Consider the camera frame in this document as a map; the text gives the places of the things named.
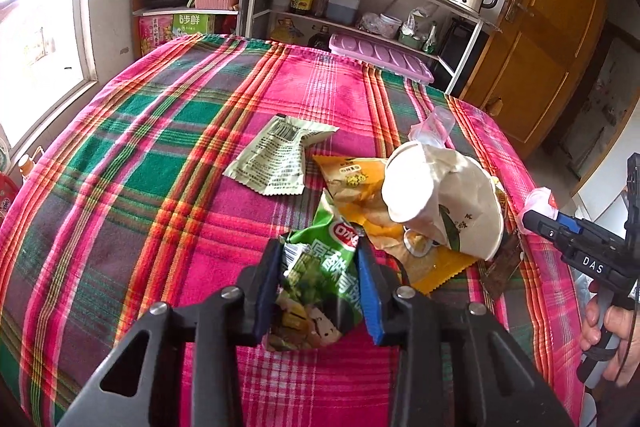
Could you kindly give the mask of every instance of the cardboard box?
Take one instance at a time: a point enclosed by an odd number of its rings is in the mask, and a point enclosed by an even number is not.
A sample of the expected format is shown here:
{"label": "cardboard box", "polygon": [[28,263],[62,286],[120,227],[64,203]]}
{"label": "cardboard box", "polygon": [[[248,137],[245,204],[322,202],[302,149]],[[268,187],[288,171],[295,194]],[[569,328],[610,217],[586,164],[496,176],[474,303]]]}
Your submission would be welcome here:
{"label": "cardboard box", "polygon": [[140,17],[138,22],[140,32],[140,53],[148,54],[165,42],[174,38],[172,29],[174,16],[172,15],[146,15]]}
{"label": "cardboard box", "polygon": [[174,14],[174,38],[194,33],[215,33],[216,16],[211,13]]}

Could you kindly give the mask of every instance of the green snack bag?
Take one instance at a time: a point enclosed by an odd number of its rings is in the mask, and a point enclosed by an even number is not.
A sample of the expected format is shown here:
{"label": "green snack bag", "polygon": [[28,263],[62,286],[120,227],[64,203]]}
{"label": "green snack bag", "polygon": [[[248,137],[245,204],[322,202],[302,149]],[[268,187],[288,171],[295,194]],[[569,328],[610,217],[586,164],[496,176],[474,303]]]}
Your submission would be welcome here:
{"label": "green snack bag", "polygon": [[286,240],[284,282],[268,349],[327,346],[361,322],[357,245],[357,233],[324,190],[311,226]]}

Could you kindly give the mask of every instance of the clear plastic cup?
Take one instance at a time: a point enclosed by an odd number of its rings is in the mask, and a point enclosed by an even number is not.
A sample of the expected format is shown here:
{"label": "clear plastic cup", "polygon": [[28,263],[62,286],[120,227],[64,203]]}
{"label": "clear plastic cup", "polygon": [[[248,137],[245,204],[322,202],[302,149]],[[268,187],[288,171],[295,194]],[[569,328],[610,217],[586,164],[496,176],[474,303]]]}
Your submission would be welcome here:
{"label": "clear plastic cup", "polygon": [[444,142],[455,124],[456,117],[453,113],[446,107],[437,106],[427,120],[411,126],[408,138],[424,145],[444,148]]}

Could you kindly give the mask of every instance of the wooden door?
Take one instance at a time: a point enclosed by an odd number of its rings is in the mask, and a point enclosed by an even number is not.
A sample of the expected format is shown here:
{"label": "wooden door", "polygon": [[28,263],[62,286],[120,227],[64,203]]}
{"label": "wooden door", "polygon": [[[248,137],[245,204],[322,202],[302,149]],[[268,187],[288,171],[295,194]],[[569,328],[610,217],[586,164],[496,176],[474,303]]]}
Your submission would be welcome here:
{"label": "wooden door", "polygon": [[606,16],[607,0],[508,0],[476,64],[462,100],[495,117],[525,158],[549,132],[587,66]]}

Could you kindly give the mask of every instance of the door latch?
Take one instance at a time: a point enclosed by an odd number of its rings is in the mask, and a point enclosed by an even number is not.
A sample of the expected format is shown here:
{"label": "door latch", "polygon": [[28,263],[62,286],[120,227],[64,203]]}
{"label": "door latch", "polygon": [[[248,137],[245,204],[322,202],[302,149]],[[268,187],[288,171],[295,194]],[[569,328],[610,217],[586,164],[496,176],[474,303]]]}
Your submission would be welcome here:
{"label": "door latch", "polygon": [[529,17],[533,17],[533,12],[529,11],[529,9],[522,4],[522,0],[510,0],[509,7],[507,8],[507,15],[504,16],[504,19],[507,22],[513,22],[516,19],[517,10],[522,10]]}

